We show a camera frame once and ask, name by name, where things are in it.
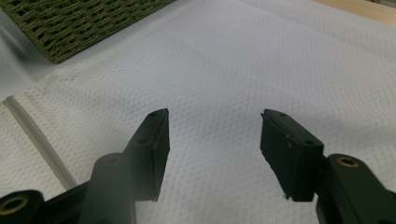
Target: white textured cloth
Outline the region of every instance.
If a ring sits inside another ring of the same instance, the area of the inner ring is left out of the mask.
[[[0,127],[0,197],[26,189],[41,190],[46,200],[62,193],[55,174],[2,104]]]
[[[310,1],[190,0],[159,13],[15,96],[78,183],[167,107],[162,193],[137,204],[138,223],[318,223],[314,203],[282,197],[260,152],[271,108],[396,190],[394,27]]]

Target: green mesh mat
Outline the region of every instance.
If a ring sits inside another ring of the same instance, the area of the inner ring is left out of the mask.
[[[60,63],[175,0],[0,0],[0,8]]]

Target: green cushion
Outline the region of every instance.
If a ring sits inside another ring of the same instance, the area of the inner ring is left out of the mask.
[[[175,0],[1,0],[0,8],[60,63]]]

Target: wooden surface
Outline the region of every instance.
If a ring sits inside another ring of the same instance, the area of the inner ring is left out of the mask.
[[[386,7],[365,0],[314,0],[356,15],[396,26],[396,8]]]

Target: brass insert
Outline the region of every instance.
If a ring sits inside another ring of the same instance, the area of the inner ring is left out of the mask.
[[[0,204],[0,216],[9,215],[21,210],[29,201],[26,195],[18,195]]]
[[[352,160],[350,158],[347,158],[347,157],[340,157],[340,158],[337,159],[337,161],[341,165],[344,165],[344,166],[347,166],[347,167],[351,167],[351,168],[356,168],[356,167],[359,166],[358,162],[356,162],[355,160]]]

